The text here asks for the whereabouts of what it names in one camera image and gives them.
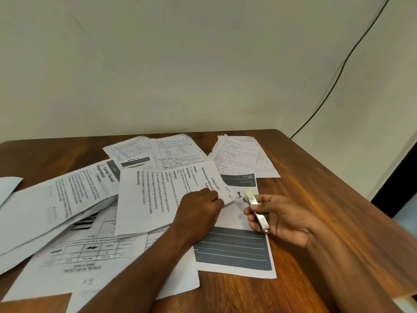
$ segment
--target hand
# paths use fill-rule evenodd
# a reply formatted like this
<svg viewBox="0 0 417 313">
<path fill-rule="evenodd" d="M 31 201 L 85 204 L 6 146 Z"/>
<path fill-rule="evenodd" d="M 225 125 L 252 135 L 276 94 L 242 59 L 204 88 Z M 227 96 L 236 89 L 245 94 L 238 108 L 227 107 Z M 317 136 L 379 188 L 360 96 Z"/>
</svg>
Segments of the hand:
<svg viewBox="0 0 417 313">
<path fill-rule="evenodd" d="M 258 194 L 255 198 L 259 204 L 252 205 L 252 208 L 265 215 L 271 234 L 294 245 L 308 248 L 313 227 L 321 223 L 318 218 L 282 195 Z M 251 208 L 247 207 L 243 212 L 248 216 L 249 226 L 254 231 L 262 232 Z"/>
<path fill-rule="evenodd" d="M 190 192 L 183 196 L 174 221 L 170 226 L 188 244 L 202 240 L 217 220 L 224 202 L 217 191 L 208 188 Z"/>
</svg>

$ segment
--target brown wood surface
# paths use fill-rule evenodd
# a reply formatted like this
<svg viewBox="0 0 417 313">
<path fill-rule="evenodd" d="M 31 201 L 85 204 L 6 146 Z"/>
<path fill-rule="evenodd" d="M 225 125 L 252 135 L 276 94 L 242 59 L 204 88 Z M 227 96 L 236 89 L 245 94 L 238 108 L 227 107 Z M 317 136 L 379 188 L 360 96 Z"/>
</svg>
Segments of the brown wood surface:
<svg viewBox="0 0 417 313">
<path fill-rule="evenodd" d="M 217 135 L 222 133 L 255 137 L 280 173 L 281 178 L 258 179 L 260 193 L 284 194 L 315 213 L 347 243 L 392 297 L 417 293 L 417 241 L 400 226 L 277 130 L 188 135 L 209 153 Z M 159 138 L 169 135 L 173 134 L 146 136 Z M 0 176 L 23 177 L 18 188 L 21 190 L 101 161 L 107 158 L 102 147 L 132 137 L 5 142 L 0 144 Z M 305 252 L 276 239 L 270 238 L 270 242 L 277 279 L 199 272 L 200 288 L 158 300 L 152 311 L 336 311 L 316 266 Z M 27 260 L 0 276 L 0 298 L 26 263 Z M 59 295 L 0 303 L 0 312 L 64 313 L 69 298 L 70 295 Z"/>
</svg>

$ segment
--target white stapler tip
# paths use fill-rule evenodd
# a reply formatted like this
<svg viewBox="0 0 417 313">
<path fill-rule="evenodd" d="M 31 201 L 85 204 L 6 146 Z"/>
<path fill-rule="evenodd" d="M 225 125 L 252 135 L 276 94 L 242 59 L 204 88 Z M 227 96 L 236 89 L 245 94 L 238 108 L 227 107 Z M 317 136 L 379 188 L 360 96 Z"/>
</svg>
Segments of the white stapler tip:
<svg viewBox="0 0 417 313">
<path fill-rule="evenodd" d="M 245 191 L 245 194 L 246 194 L 247 203 L 249 204 L 250 207 L 252 205 L 258 205 L 258 201 L 256 200 L 255 196 L 253 195 L 252 189 L 247 189 Z M 265 231 L 265 232 L 268 232 L 269 225 L 268 225 L 268 222 L 266 221 L 265 216 L 262 215 L 262 214 L 256 213 L 254 210 L 252 210 L 252 212 L 253 212 L 253 214 L 255 214 L 256 218 L 258 219 L 259 225 L 262 227 L 262 230 Z"/>
</svg>

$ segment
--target black cable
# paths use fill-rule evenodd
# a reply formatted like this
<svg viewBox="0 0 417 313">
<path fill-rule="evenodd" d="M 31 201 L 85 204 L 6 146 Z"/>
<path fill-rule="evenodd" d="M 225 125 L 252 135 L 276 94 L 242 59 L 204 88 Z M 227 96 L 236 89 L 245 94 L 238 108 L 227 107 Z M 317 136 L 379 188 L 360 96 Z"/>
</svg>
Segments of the black cable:
<svg viewBox="0 0 417 313">
<path fill-rule="evenodd" d="M 347 55 L 346 59 L 343 62 L 343 65 L 340 69 L 339 75 L 336 78 L 336 81 L 334 82 L 333 86 L 331 87 L 329 93 L 326 95 L 326 97 L 324 98 L 323 102 L 319 105 L 319 107 L 317 108 L 317 110 L 313 113 L 312 116 L 310 116 L 310 118 L 303 124 L 303 126 L 301 126 L 298 131 L 296 131 L 291 137 L 290 139 L 292 139 L 294 136 L 297 135 L 297 133 L 299 131 L 301 131 L 303 129 L 303 127 L 305 125 L 307 125 L 307 123 L 316 115 L 316 113 L 320 110 L 320 108 L 323 106 L 323 104 L 326 102 L 327 98 L 329 97 L 329 95 L 331 94 L 331 92 L 333 91 L 335 85 L 337 84 L 337 81 L 339 81 L 340 75 L 343 71 L 344 65 L 346 65 L 347 60 L 349 59 L 349 57 L 351 56 L 351 54 L 353 53 L 353 51 L 355 50 L 355 48 L 359 45 L 359 43 L 362 41 L 362 39 L 366 36 L 366 34 L 369 32 L 369 30 L 372 28 L 372 26 L 375 24 L 375 22 L 378 20 L 378 17 L 381 15 L 381 13 L 383 12 L 385 6 L 388 4 L 389 0 L 386 0 L 384 5 L 382 6 L 381 10 L 379 11 L 377 17 L 374 19 L 374 21 L 372 22 L 371 26 L 369 26 L 369 28 L 367 29 L 367 31 L 365 32 L 365 34 L 362 35 L 362 37 L 360 38 L 360 40 L 358 40 L 358 42 L 355 44 L 355 46 L 353 46 L 352 50 L 350 51 L 349 55 Z"/>
</svg>

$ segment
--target dark gray rectangle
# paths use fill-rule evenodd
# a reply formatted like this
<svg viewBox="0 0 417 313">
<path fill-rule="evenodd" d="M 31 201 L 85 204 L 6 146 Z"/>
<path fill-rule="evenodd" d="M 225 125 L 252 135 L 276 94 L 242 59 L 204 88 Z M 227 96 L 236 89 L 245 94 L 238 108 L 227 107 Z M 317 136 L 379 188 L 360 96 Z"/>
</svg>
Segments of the dark gray rectangle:
<svg viewBox="0 0 417 313">
<path fill-rule="evenodd" d="M 254 231 L 213 227 L 194 245 L 195 259 L 199 263 L 272 270 L 266 240 L 264 234 Z"/>
<path fill-rule="evenodd" d="M 228 186 L 256 186 L 255 174 L 241 174 L 232 176 L 228 174 L 221 174 L 222 179 Z"/>
<path fill-rule="evenodd" d="M 113 172 L 113 174 L 116 177 L 116 179 L 118 181 L 120 181 L 120 170 L 119 170 L 119 167 L 117 167 L 117 165 L 114 163 L 113 160 L 107 161 L 106 163 L 107 163 L 108 167 L 110 168 L 110 170 Z"/>
<path fill-rule="evenodd" d="M 122 163 L 122 167 L 132 166 L 132 165 L 135 165 L 137 163 L 142 163 L 142 162 L 145 162 L 145 161 L 150 161 L 149 157 L 124 162 L 124 163 Z"/>
</svg>

